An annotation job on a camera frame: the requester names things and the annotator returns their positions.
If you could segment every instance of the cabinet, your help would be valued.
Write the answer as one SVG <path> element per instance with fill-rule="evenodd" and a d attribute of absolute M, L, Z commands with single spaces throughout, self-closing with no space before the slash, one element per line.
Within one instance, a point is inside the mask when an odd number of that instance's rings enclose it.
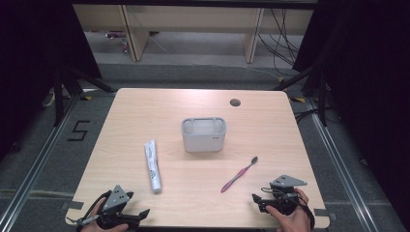
<path fill-rule="evenodd" d="M 150 31 L 242 34 L 252 63 L 258 34 L 279 34 L 282 9 L 73 5 L 83 30 L 125 31 L 131 57 L 142 58 Z M 312 10 L 286 10 L 287 35 L 304 35 Z"/>

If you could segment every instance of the metal rail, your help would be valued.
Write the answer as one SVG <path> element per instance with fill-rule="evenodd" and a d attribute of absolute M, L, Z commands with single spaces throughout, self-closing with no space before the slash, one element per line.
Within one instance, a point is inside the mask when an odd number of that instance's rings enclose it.
<path fill-rule="evenodd" d="M 309 110 L 315 109 L 313 99 L 307 99 L 307 107 Z M 329 131 L 326 127 L 323 127 L 318 115 L 313 114 L 313 122 L 322 137 L 323 143 L 328 150 L 331 160 L 337 171 L 337 175 L 340 178 L 347 195 L 352 203 L 356 214 L 358 215 L 359 221 L 365 231 L 380 231 L 371 215 L 371 212 L 364 201 L 362 195 L 360 194 L 352 176 L 350 175 L 346 165 L 344 164 L 343 158 L 341 157 L 335 142 L 333 141 Z"/>
<path fill-rule="evenodd" d="M 71 112 L 75 104 L 78 102 L 79 96 L 72 96 L 66 106 L 66 113 L 60 124 L 53 128 L 51 131 L 50 136 L 48 137 L 47 141 L 42 147 L 42 150 L 38 154 L 36 160 L 34 161 L 33 165 L 30 168 L 30 171 L 27 173 L 23 183 L 20 185 L 18 190 L 16 191 L 12 202 L 9 204 L 6 211 L 2 214 L 0 219 L 0 229 L 2 232 L 8 232 L 12 229 L 12 226 L 15 223 L 15 220 L 18 217 L 21 209 L 24 206 L 24 203 L 29 196 L 31 189 L 36 184 L 37 180 L 39 179 L 46 162 L 58 141 L 60 134 L 62 133 L 64 127 L 67 124 L 67 121 L 70 117 Z"/>

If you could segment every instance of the black curtain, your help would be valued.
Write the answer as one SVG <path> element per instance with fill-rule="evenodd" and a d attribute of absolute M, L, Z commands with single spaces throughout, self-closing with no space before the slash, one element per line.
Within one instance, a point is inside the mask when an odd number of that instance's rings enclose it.
<path fill-rule="evenodd" d="M 336 59 L 323 72 L 344 124 L 410 230 L 410 2 L 360 1 L 357 8 Z M 320 37 L 330 32 L 321 30 L 329 14 L 312 18 L 294 69 L 317 58 Z"/>
<path fill-rule="evenodd" d="M 0 40 L 1 160 L 42 107 L 57 68 L 74 67 L 94 78 L 101 74 L 69 2 L 2 1 Z"/>

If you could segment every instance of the black cable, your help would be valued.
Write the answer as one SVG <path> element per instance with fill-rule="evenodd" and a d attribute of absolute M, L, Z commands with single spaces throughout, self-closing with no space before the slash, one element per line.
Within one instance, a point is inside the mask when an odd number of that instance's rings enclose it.
<path fill-rule="evenodd" d="M 85 220 L 85 219 L 90 215 L 91 211 L 93 211 L 94 207 L 96 207 L 97 203 L 99 203 L 101 199 L 103 199 L 103 198 L 107 197 L 108 195 L 110 195 L 111 192 L 112 192 L 112 191 L 109 190 L 109 191 L 103 193 L 101 196 L 99 196 L 99 198 L 97 198 L 97 200 L 94 201 L 94 203 L 93 203 L 93 204 L 91 205 L 91 207 L 88 209 L 87 213 L 85 213 L 84 217 L 80 218 L 79 220 L 81 220 L 81 221 Z M 83 226 L 79 224 L 79 225 L 76 227 L 76 231 L 77 231 L 77 232 L 81 231 L 82 227 L 83 227 Z"/>
<path fill-rule="evenodd" d="M 269 46 L 263 39 L 262 37 L 259 35 L 259 39 L 260 41 L 265 45 L 265 47 L 272 53 L 274 53 L 275 55 L 277 55 L 280 59 L 282 59 L 283 61 L 285 61 L 286 63 L 288 63 L 289 65 L 293 65 L 293 62 L 289 59 L 287 59 L 284 55 L 280 54 L 279 52 L 277 52 L 276 50 L 274 50 L 271 46 Z"/>
<path fill-rule="evenodd" d="M 330 106 L 326 106 L 326 107 L 325 107 L 325 110 L 326 110 L 326 109 L 333 109 L 333 108 L 330 107 Z M 301 120 L 302 120 L 303 118 L 305 118 L 305 117 L 308 116 L 309 114 L 317 113 L 318 111 L 319 111 L 319 109 L 318 109 L 318 108 L 315 108 L 315 109 L 311 109 L 311 110 L 308 110 L 308 111 L 305 111 L 305 112 L 297 112 L 297 113 L 294 113 L 294 114 L 299 114 L 298 116 L 295 116 L 296 123 L 299 124 L 299 122 L 301 122 Z"/>
<path fill-rule="evenodd" d="M 286 196 L 286 194 L 283 191 L 278 190 L 278 189 L 261 188 L 261 190 L 264 191 L 264 192 L 269 192 L 269 193 L 274 193 L 274 191 L 275 191 L 276 193 L 280 193 L 281 196 L 283 196 L 283 197 Z M 307 214 L 307 216 L 309 217 L 309 220 L 310 220 L 310 230 L 313 230 L 314 224 L 315 224 L 314 215 L 311 212 L 310 208 L 308 207 L 308 203 L 306 202 L 306 200 L 304 200 L 299 194 L 298 194 L 298 198 L 299 198 L 299 200 L 302 200 L 305 203 L 305 205 L 302 205 L 301 202 L 296 202 L 291 197 L 286 197 L 287 200 L 289 200 L 289 201 L 293 202 L 295 205 L 301 207 L 302 210 Z"/>
<path fill-rule="evenodd" d="M 287 45 L 283 45 L 282 43 L 279 43 L 274 37 L 272 37 L 271 34 L 269 34 L 269 37 L 275 42 L 275 44 L 279 44 L 279 46 L 281 46 L 283 48 L 288 48 Z M 297 49 L 297 48 L 290 48 L 290 49 L 294 52 L 299 52 L 299 49 Z"/>
<path fill-rule="evenodd" d="M 292 48 L 291 48 L 290 46 L 293 46 L 293 47 L 294 47 L 295 49 L 297 49 L 298 51 L 299 51 L 299 49 L 298 49 L 295 45 L 293 45 L 293 44 L 287 39 L 286 23 L 285 23 L 285 20 L 286 20 L 286 9 L 282 9 L 282 26 L 281 26 L 281 27 L 280 27 L 280 25 L 279 25 L 279 23 L 278 23 L 278 20 L 277 20 L 277 18 L 276 18 L 276 16 L 275 16 L 275 13 L 274 13 L 273 9 L 271 9 L 271 13 L 272 13 L 272 16 L 274 17 L 274 20 L 275 20 L 275 22 L 276 22 L 276 24 L 277 24 L 277 27 L 278 27 L 279 31 L 280 31 L 279 38 L 280 38 L 280 36 L 283 37 L 283 39 L 285 40 L 285 42 L 286 42 L 286 44 L 287 44 L 287 48 L 288 48 L 288 50 L 289 50 L 290 56 L 296 58 L 296 56 L 293 54 Z"/>

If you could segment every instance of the pink toothbrush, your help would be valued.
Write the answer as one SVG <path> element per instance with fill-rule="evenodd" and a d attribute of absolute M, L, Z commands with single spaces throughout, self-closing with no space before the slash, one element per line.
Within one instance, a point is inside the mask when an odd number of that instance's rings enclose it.
<path fill-rule="evenodd" d="M 236 174 L 236 176 L 230 180 L 230 182 L 226 183 L 226 185 L 220 190 L 221 193 L 225 192 L 226 190 L 229 189 L 229 187 L 232 186 L 232 184 L 238 179 L 240 178 L 242 175 L 245 174 L 246 171 L 248 171 L 248 169 L 254 165 L 257 162 L 257 157 L 254 157 L 252 159 L 252 161 L 250 162 L 250 165 L 248 165 L 247 167 L 244 167 L 241 171 L 238 172 L 238 174 Z"/>

